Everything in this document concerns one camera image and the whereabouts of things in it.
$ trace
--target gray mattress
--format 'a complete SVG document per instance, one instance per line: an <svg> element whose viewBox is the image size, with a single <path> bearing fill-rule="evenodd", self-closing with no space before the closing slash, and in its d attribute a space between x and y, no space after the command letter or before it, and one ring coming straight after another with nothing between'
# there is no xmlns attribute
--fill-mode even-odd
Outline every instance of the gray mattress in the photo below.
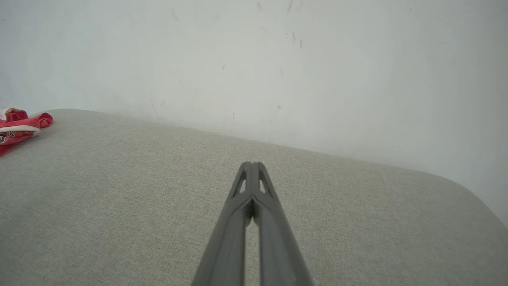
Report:
<svg viewBox="0 0 508 286"><path fill-rule="evenodd" d="M508 229L441 177L104 113L0 157L1 285L189 285L243 161L263 162L316 285L507 285ZM249 285L257 229L247 230Z"/></svg>

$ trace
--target white wall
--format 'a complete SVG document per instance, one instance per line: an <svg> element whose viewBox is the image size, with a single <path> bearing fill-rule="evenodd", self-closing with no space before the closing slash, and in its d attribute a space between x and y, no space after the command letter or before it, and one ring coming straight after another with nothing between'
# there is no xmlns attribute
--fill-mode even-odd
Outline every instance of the white wall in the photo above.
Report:
<svg viewBox="0 0 508 286"><path fill-rule="evenodd" d="M508 225L507 4L3 1L0 105L102 110L427 171Z"/></svg>

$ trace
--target red cloth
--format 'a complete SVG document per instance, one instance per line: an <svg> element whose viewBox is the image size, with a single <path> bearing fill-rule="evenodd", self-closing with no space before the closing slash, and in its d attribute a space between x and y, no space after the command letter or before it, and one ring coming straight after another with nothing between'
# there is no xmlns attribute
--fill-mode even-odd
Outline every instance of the red cloth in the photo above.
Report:
<svg viewBox="0 0 508 286"><path fill-rule="evenodd" d="M24 110L0 109L0 156L21 141L37 136L41 128L52 123L53 117L47 113L28 118Z"/></svg>

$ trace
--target folded red clothing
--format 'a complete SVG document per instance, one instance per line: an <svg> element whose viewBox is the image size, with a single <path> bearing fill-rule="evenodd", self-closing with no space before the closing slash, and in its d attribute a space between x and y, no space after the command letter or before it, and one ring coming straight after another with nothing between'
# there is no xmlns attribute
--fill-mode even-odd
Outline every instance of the folded red clothing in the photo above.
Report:
<svg viewBox="0 0 508 286"><path fill-rule="evenodd" d="M0 156L23 140L37 136L41 128L53 124L47 113L29 118L24 110L0 109Z"/></svg>

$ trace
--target couch cushion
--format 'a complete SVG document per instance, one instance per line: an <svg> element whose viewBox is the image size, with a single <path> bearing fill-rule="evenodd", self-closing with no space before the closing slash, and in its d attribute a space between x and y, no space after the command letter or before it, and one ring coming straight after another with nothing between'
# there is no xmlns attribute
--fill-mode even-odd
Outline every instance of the couch cushion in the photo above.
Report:
<svg viewBox="0 0 508 286"><path fill-rule="evenodd" d="M1 285L189 285L243 161L263 162L316 285L506 285L508 230L469 190L391 166L51 110L0 157ZM257 229L247 280L257 283Z"/></svg>

